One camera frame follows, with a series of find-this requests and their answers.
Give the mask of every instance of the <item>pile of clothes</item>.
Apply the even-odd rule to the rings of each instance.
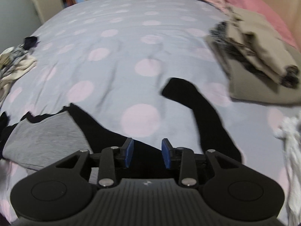
[[[38,38],[26,37],[24,43],[16,48],[10,47],[0,54],[0,106],[9,94],[15,80],[29,72],[36,66],[36,58],[29,53]]]
[[[266,18],[230,6],[229,20],[206,41],[230,80],[230,96],[271,104],[301,103],[301,53],[283,42]]]

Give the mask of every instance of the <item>white garment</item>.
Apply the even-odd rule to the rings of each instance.
[[[28,53],[25,54],[22,60],[17,64],[14,71],[0,80],[0,106],[2,106],[6,96],[8,95],[13,82],[36,66],[36,61],[35,57]]]
[[[297,117],[286,117],[275,136],[284,140],[289,191],[287,198],[288,225],[301,223],[301,112]]]

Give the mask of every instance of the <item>black sock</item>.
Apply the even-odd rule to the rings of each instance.
[[[222,126],[216,110],[192,83],[179,78],[171,78],[163,89],[162,96],[192,109],[198,125],[203,152],[215,149],[241,162],[241,154]]]

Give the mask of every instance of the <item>bed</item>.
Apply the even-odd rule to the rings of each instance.
[[[301,0],[290,9],[290,0],[264,1],[286,19],[301,48]],[[182,78],[216,108],[243,163],[287,195],[283,144],[273,132],[300,108],[231,100],[228,79],[204,41],[225,19],[198,0],[90,0],[68,7],[34,33],[37,66],[13,85],[1,112],[12,125],[28,111],[53,114],[73,102],[113,132],[158,149],[168,138],[174,147],[203,153],[191,110],[159,94],[170,77]],[[7,160],[0,167],[1,213],[12,222],[10,191],[27,172]],[[285,206],[278,218],[287,224]]]

